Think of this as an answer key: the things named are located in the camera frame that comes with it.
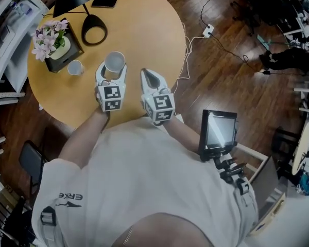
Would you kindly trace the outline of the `black square tray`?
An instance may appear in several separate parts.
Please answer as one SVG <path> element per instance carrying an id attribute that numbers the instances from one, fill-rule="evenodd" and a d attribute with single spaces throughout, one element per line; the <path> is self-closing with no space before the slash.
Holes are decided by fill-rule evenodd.
<path id="1" fill-rule="evenodd" d="M 70 62 L 77 59 L 84 53 L 70 23 L 67 24 L 62 38 L 62 45 L 50 53 L 49 58 L 45 59 L 48 70 L 52 73 L 58 73 Z"/>

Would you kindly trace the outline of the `clear plastic bottle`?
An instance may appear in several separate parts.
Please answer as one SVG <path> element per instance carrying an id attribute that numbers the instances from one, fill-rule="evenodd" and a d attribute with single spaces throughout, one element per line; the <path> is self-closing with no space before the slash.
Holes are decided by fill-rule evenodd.
<path id="1" fill-rule="evenodd" d="M 32 13 L 32 8 L 25 2 L 20 3 L 20 9 L 25 15 L 30 15 Z"/>

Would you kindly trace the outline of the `black smartphone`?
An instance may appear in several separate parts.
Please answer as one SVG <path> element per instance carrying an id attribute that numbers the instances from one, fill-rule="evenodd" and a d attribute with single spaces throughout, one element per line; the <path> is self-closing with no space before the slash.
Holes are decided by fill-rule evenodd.
<path id="1" fill-rule="evenodd" d="M 94 8 L 114 8 L 117 0 L 93 0 L 91 7 Z"/>

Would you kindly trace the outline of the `pink flowers in white pot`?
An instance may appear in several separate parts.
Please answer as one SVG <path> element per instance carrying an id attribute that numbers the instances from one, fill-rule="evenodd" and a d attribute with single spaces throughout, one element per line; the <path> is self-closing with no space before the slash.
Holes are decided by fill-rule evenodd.
<path id="1" fill-rule="evenodd" d="M 31 35 L 33 41 L 32 54 L 41 62 L 46 59 L 58 60 L 71 48 L 71 42 L 65 35 L 68 20 L 48 21 Z"/>

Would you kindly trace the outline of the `black tablet screen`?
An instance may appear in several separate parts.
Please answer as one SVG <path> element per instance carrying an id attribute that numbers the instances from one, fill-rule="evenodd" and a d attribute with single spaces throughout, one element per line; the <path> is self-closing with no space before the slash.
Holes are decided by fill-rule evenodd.
<path id="1" fill-rule="evenodd" d="M 236 145 L 237 113 L 203 110 L 198 154 L 201 161 L 230 153 Z"/>

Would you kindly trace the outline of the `person's left forearm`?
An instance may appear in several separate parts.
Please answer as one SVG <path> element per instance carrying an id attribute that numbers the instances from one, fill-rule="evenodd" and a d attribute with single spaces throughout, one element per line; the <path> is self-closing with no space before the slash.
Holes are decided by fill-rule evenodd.
<path id="1" fill-rule="evenodd" d="M 103 112 L 101 108 L 97 108 L 91 116 L 71 134 L 64 144 L 58 158 L 72 162 L 80 168 L 86 166 L 98 138 L 109 120 L 110 112 Z"/>

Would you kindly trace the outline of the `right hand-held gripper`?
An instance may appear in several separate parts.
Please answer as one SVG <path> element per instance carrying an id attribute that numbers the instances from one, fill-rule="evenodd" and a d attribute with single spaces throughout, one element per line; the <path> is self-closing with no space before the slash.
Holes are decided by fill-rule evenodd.
<path id="1" fill-rule="evenodd" d="M 159 73 L 141 69 L 142 106 L 154 125 L 172 119 L 175 112 L 174 95 L 170 92 L 166 80 Z"/>

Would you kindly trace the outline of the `black folding chair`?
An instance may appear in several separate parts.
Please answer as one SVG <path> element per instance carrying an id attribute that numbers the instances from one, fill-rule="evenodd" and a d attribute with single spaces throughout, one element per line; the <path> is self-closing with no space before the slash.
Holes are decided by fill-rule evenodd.
<path id="1" fill-rule="evenodd" d="M 27 140 L 24 142 L 19 157 L 19 163 L 30 176 L 31 187 L 40 184 L 43 166 L 47 162 L 47 157 L 32 141 Z"/>

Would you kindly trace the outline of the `white shelf unit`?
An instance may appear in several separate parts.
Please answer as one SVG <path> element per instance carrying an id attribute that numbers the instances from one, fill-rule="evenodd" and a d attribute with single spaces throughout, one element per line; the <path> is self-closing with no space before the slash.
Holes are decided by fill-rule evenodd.
<path id="1" fill-rule="evenodd" d="M 32 8 L 30 15 L 21 11 L 21 2 Z M 25 96 L 31 34 L 47 12 L 41 0 L 0 0 L 0 105 L 17 103 Z"/>

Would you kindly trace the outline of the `small round pale table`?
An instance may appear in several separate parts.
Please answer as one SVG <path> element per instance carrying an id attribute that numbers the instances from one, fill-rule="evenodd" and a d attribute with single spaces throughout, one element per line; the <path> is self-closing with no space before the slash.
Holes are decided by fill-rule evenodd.
<path id="1" fill-rule="evenodd" d="M 299 143 L 296 147 L 294 160 L 292 164 L 292 174 L 296 175 L 301 168 L 302 162 L 309 148 L 309 121 L 305 123 L 304 128 L 299 139 Z"/>

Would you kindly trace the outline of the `person's right forearm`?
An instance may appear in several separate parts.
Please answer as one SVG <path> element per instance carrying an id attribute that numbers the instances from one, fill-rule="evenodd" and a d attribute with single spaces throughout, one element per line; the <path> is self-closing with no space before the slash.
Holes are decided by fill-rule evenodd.
<path id="1" fill-rule="evenodd" d="M 200 135 L 181 122 L 176 116 L 164 121 L 162 126 L 167 133 L 177 140 L 188 151 L 198 154 Z"/>

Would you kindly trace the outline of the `person's bare chest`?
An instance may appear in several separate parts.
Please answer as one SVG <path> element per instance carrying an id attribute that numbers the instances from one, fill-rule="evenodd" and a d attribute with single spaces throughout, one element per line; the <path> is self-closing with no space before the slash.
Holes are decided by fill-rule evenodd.
<path id="1" fill-rule="evenodd" d="M 112 247 L 213 247 L 205 234 L 186 219 L 157 213 L 121 234 Z"/>

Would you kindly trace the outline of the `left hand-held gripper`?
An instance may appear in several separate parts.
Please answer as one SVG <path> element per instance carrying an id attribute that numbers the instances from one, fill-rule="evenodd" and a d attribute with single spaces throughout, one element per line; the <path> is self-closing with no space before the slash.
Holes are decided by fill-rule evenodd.
<path id="1" fill-rule="evenodd" d="M 126 90 L 127 64 L 123 66 L 116 80 L 107 81 L 106 67 L 102 62 L 95 72 L 95 97 L 104 112 L 120 110 Z"/>

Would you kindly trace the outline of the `person's white shirt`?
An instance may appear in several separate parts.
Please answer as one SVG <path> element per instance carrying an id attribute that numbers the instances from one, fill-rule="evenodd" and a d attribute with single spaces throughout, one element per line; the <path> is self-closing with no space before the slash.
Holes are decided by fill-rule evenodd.
<path id="1" fill-rule="evenodd" d="M 258 221 L 246 190 L 143 117 L 101 134 L 83 168 L 45 163 L 31 224 L 47 247 L 111 247 L 139 220 L 164 213 L 196 225 L 213 247 L 237 247 Z"/>

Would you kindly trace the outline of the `white cup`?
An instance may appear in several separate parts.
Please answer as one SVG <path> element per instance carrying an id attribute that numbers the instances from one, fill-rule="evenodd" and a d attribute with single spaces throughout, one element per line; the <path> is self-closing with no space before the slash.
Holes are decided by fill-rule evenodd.
<path id="1" fill-rule="evenodd" d="M 125 56 L 119 51 L 109 53 L 105 58 L 105 77 L 109 80 L 119 77 L 126 64 Z"/>
<path id="2" fill-rule="evenodd" d="M 84 66 L 79 60 L 73 60 L 68 64 L 67 71 L 72 76 L 80 76 L 84 72 Z"/>

